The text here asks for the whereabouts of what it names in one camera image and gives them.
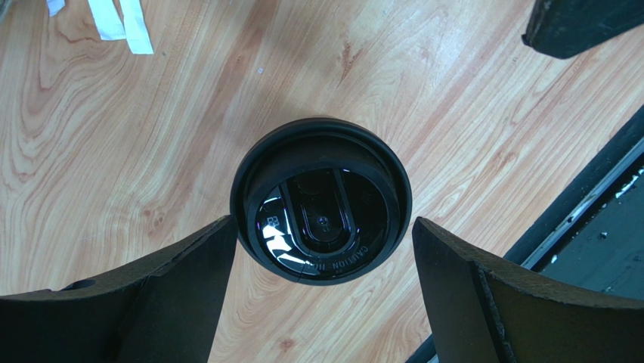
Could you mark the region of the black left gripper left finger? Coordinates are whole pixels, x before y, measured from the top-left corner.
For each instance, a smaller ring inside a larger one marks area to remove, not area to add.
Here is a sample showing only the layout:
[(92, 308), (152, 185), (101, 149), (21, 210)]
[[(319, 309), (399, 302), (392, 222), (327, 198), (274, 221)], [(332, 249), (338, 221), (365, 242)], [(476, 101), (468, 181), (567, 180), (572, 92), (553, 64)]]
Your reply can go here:
[(237, 245), (230, 216), (62, 290), (1, 298), (3, 362), (206, 362)]

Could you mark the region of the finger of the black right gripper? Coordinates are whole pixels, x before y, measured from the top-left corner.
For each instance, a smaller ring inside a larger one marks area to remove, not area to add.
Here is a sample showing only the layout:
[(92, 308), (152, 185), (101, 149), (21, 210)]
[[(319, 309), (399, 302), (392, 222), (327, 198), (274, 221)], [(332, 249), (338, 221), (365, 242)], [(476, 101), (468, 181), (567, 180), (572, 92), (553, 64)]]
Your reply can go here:
[(641, 0), (537, 0), (522, 42), (568, 59), (641, 25)]

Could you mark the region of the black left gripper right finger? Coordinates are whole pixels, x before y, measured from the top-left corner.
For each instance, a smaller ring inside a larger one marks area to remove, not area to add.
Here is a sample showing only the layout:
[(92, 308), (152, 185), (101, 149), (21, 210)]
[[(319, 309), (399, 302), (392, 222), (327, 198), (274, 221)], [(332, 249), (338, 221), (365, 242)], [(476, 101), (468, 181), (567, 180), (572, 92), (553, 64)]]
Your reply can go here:
[(419, 217), (416, 269), (441, 362), (641, 362), (643, 303), (539, 275)]

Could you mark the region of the black cup lid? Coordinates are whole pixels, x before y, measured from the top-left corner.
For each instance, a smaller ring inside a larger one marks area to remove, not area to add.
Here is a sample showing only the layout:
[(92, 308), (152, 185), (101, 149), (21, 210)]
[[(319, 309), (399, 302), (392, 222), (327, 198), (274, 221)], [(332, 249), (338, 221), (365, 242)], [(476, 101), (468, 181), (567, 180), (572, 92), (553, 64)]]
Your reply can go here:
[(369, 130), (312, 117), (257, 141), (239, 165), (229, 207), (262, 267), (328, 286), (384, 263), (410, 222), (412, 189), (395, 152)]

